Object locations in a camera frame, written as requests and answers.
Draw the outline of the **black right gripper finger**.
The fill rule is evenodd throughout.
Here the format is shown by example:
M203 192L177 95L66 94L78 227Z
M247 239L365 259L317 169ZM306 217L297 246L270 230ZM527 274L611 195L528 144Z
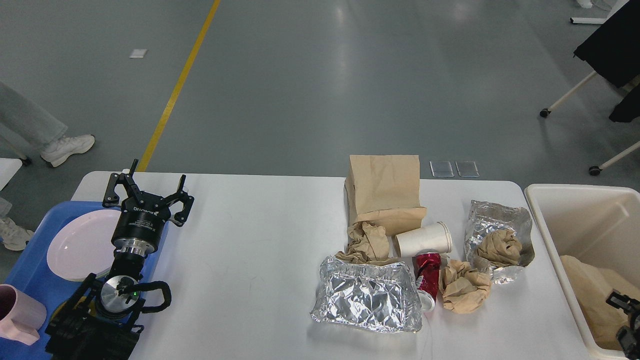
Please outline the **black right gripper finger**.
M605 302L615 309L622 310L627 316L640 312L640 301L618 291L612 291Z
M640 358L640 330L622 326L615 337L627 359Z

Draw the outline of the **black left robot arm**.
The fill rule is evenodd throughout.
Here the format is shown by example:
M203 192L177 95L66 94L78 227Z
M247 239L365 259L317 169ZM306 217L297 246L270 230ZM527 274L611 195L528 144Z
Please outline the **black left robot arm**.
M135 159L128 172L110 175L102 206L119 209L110 239L114 260L105 278L90 273L51 316L45 351L53 360L128 360L144 330L139 316L171 305L169 285L143 282L142 271L167 223L182 227L188 220L194 197L185 191L185 175L167 196L142 191L137 165Z

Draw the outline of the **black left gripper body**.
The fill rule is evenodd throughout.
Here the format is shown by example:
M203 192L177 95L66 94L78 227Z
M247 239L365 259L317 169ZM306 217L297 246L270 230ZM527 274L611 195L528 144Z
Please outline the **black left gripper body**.
M170 218L167 206L151 205L151 209L132 202L121 205L121 214L111 243L121 253L147 257L158 250L163 228Z

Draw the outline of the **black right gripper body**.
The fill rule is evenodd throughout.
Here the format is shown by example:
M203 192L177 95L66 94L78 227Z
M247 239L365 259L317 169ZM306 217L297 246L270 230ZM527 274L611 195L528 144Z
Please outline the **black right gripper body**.
M628 326L632 333L639 333L640 331L640 308L629 310L628 312Z

